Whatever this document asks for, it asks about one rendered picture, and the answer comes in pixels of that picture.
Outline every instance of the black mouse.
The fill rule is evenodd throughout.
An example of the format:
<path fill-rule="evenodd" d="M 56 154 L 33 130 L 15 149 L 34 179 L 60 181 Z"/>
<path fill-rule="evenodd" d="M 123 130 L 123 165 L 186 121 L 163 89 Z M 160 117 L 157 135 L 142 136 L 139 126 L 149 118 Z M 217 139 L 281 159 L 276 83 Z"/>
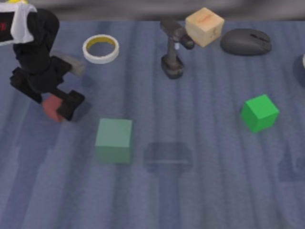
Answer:
<path fill-rule="evenodd" d="M 221 39 L 220 46 L 235 55 L 263 55 L 271 51 L 270 37 L 259 30 L 235 29 L 228 31 Z"/>

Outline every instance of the white roll of tape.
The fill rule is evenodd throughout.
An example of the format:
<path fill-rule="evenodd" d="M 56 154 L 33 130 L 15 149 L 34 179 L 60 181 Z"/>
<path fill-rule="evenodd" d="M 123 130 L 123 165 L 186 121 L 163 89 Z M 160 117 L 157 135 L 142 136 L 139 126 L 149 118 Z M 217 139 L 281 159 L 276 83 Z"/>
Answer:
<path fill-rule="evenodd" d="M 91 55 L 88 50 L 89 48 L 98 43 L 98 42 L 107 42 L 109 44 L 114 45 L 114 50 L 113 52 L 109 53 L 108 55 L 105 56 L 93 56 Z M 109 35 L 95 35 L 90 38 L 88 38 L 85 42 L 84 45 L 82 46 L 82 51 L 84 53 L 84 57 L 86 58 L 87 61 L 91 63 L 96 63 L 96 64 L 105 64 L 105 63 L 110 63 L 114 61 L 115 58 L 119 55 L 119 43 L 118 41 Z"/>

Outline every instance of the green cube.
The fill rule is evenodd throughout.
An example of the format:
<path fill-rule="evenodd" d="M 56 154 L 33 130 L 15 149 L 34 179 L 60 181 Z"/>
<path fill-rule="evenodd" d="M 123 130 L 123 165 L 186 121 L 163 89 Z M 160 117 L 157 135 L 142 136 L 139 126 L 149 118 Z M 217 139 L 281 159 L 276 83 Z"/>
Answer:
<path fill-rule="evenodd" d="M 130 163 L 131 135 L 131 120 L 101 119 L 95 142 L 95 149 L 101 162 Z"/>
<path fill-rule="evenodd" d="M 241 116 L 248 128 L 252 132 L 257 133 L 272 127 L 279 113 L 278 108 L 269 97 L 263 94 L 246 101 Z"/>

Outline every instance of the wooden block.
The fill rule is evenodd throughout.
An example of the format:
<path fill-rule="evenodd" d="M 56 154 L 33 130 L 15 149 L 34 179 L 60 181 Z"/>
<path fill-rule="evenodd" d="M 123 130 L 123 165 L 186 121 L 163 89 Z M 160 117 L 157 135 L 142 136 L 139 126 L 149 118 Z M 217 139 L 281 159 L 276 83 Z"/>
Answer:
<path fill-rule="evenodd" d="M 102 163 L 131 162 L 132 121 L 126 119 L 100 120 L 95 149 Z"/>
<path fill-rule="evenodd" d="M 205 47 L 221 36 L 224 19 L 207 8 L 185 19 L 185 29 L 196 44 Z"/>
<path fill-rule="evenodd" d="M 63 120 L 63 117 L 56 112 L 56 110 L 61 106 L 61 102 L 62 100 L 60 98 L 51 95 L 42 103 L 46 115 L 55 122 L 61 122 Z"/>

